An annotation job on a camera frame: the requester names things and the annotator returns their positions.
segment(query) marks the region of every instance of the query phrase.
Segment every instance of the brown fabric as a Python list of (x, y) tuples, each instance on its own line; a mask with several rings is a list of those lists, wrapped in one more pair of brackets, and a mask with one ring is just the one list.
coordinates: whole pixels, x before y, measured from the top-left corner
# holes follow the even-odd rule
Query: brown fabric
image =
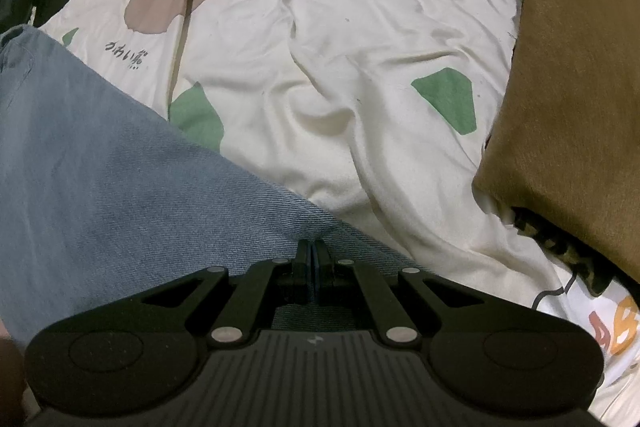
[(524, 0), (474, 185), (640, 281), (640, 0)]

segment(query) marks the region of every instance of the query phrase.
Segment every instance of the screw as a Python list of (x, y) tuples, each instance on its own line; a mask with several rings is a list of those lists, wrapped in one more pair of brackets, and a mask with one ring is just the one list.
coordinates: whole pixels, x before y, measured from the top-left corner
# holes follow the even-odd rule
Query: screw
[(242, 338), (242, 330), (232, 326), (222, 326), (211, 331), (211, 338), (221, 344), (237, 342)]
[(385, 334), (390, 341), (394, 341), (398, 344), (413, 342), (418, 338), (418, 332), (416, 330), (404, 326), (390, 328)]

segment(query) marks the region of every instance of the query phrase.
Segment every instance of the orange print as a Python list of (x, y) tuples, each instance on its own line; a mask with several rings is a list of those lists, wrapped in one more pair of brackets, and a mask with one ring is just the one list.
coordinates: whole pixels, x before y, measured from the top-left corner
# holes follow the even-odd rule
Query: orange print
[(613, 317), (613, 344), (611, 346), (612, 355), (620, 355), (627, 347), (629, 347), (638, 333), (638, 305), (631, 295), (626, 296), (619, 302), (616, 308), (616, 314)]
[(606, 351), (609, 349), (609, 345), (611, 343), (611, 333), (609, 333), (609, 330), (607, 330), (607, 327), (602, 322), (602, 319), (598, 317), (596, 312), (591, 312), (589, 315), (589, 322), (591, 323), (591, 326), (593, 326), (593, 330), (596, 332), (596, 342)]

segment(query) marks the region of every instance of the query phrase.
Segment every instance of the green patch print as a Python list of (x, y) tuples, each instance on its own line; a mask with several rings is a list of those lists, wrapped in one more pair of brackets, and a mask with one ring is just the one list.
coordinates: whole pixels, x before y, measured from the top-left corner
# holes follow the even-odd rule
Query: green patch print
[(74, 35), (80, 28), (73, 28), (71, 31), (65, 33), (62, 37), (62, 43), (65, 45), (65, 48), (71, 44), (71, 41), (74, 38)]
[(459, 134), (476, 130), (474, 94), (471, 80), (464, 74), (444, 68), (429, 76), (416, 78), (411, 85)]
[(194, 143), (220, 152), (225, 127), (198, 82), (171, 103), (169, 122)]

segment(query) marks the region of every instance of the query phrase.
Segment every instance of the denim fabric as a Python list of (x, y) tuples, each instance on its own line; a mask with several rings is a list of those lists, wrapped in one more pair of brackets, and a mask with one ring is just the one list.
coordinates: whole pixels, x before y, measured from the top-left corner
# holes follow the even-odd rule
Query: denim fabric
[(38, 30), (0, 36), (0, 317), (22, 347), (69, 315), (320, 238), (383, 273), (415, 266), (191, 144)]

